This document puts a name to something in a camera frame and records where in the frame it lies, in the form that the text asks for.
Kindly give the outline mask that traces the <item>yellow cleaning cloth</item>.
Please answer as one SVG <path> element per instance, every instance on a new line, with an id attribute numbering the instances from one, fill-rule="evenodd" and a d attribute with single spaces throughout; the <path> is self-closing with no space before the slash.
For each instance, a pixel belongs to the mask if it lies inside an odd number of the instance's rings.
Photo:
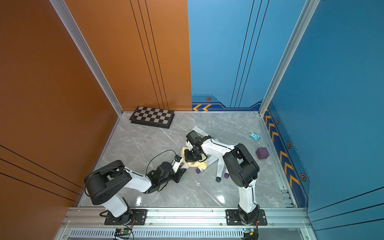
<path id="1" fill-rule="evenodd" d="M 187 162 L 185 157 L 185 150 L 188 150 L 187 147 L 182 148 L 182 155 L 183 158 L 183 164 L 181 165 L 181 168 L 188 169 L 188 168 L 203 168 L 203 165 L 206 165 L 206 161 L 208 160 L 208 157 L 202 154 L 203 159 L 199 162 Z"/>

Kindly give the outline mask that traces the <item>white toothpaste tube purple cap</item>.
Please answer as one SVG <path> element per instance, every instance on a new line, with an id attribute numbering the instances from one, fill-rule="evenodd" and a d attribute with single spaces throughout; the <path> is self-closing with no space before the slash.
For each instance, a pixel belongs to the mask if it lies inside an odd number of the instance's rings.
<path id="1" fill-rule="evenodd" d="M 225 178 L 226 178 L 226 179 L 228 179 L 228 178 L 230 177 L 230 174 L 229 174 L 229 172 L 228 172 L 228 171 L 226 171 L 224 176 L 225 176 Z"/>

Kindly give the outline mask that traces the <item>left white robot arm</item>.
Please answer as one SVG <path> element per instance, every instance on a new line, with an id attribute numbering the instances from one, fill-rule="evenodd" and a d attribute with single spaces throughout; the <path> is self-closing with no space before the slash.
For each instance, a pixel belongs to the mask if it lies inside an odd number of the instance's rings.
<path id="1" fill-rule="evenodd" d="M 115 221 L 122 225 L 130 224 L 133 222 L 133 211 L 118 192 L 123 188 L 144 194 L 160 192 L 170 181 L 180 181 L 186 171 L 181 168 L 183 161 L 184 158 L 175 155 L 172 162 L 163 162 L 156 170 L 142 175 L 126 168 L 121 160 L 116 160 L 85 177 L 85 192 L 93 205 L 102 205 Z"/>

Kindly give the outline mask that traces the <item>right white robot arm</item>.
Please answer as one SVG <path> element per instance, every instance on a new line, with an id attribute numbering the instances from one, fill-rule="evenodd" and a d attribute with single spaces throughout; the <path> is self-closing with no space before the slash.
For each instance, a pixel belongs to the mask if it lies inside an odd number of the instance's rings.
<path id="1" fill-rule="evenodd" d="M 238 186 L 240 220 L 245 225 L 255 223 L 260 210 L 256 200 L 256 180 L 260 167 L 243 144 L 226 145 L 211 136 L 201 137 L 194 131 L 186 136 L 187 160 L 197 161 L 201 155 L 211 156 L 224 163 L 232 181 Z"/>

